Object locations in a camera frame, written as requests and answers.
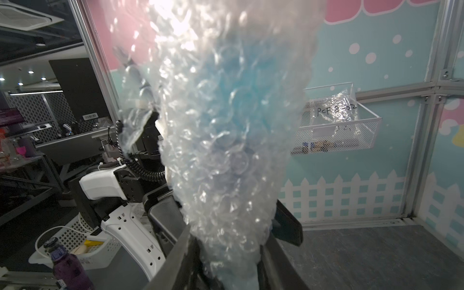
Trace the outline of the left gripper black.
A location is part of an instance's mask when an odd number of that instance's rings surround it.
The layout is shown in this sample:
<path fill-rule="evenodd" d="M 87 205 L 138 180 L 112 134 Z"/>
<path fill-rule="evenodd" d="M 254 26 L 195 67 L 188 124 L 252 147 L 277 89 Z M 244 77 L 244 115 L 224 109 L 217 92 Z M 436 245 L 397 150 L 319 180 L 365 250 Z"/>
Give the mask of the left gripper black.
<path fill-rule="evenodd" d="M 186 228 L 181 206 L 166 184 L 146 193 L 143 206 L 161 251 L 168 256 Z"/>

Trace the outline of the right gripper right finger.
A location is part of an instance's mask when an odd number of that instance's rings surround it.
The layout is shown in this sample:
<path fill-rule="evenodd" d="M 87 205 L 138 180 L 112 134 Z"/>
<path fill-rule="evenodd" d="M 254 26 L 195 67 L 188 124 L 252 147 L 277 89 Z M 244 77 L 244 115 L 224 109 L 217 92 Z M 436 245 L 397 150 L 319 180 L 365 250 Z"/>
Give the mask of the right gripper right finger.
<path fill-rule="evenodd" d="M 309 290 L 272 234 L 261 246 L 257 275 L 260 290 Z"/>

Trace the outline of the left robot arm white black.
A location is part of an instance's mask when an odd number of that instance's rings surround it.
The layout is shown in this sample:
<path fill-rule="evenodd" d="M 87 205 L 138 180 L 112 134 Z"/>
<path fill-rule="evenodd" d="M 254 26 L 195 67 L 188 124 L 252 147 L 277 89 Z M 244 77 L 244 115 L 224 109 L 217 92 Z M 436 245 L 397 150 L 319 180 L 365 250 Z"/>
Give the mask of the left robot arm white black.
<path fill-rule="evenodd" d="M 91 226 L 117 239 L 149 279 L 150 290 L 221 290 L 201 261 L 201 244 L 190 233 L 181 204 L 168 188 L 164 173 L 156 182 L 130 168 L 104 164 L 71 182 L 78 208 Z M 256 282 L 261 290 L 304 290 L 306 284 L 280 246 L 300 246 L 301 223 L 276 204 L 272 230 L 260 248 Z"/>

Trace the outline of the clear bubble wrap sheet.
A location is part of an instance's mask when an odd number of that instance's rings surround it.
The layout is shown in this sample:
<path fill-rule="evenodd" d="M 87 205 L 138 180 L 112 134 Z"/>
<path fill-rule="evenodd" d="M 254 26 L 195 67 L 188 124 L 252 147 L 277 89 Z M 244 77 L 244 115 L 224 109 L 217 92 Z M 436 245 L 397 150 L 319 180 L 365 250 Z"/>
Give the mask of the clear bubble wrap sheet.
<path fill-rule="evenodd" d="M 122 70 L 123 151 L 154 112 L 208 276 L 256 290 L 324 1 L 102 1 Z"/>

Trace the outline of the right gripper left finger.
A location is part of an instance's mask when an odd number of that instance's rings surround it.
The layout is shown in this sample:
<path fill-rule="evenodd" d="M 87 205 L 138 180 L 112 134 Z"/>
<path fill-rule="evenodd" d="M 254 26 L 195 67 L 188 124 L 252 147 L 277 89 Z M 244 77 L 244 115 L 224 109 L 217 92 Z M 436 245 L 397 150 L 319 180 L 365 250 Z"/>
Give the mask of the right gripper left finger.
<path fill-rule="evenodd" d="M 200 247 L 188 225 L 145 290 L 196 290 L 200 269 Z"/>

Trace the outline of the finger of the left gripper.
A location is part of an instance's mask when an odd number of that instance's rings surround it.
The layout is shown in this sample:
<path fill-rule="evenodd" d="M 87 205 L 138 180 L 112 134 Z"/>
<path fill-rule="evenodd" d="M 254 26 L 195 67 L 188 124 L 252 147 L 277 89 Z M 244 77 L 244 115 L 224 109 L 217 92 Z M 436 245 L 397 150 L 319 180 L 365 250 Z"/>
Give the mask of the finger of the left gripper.
<path fill-rule="evenodd" d="M 303 227 L 301 223 L 279 200 L 276 203 L 271 232 L 276 239 L 297 247 L 303 243 Z"/>

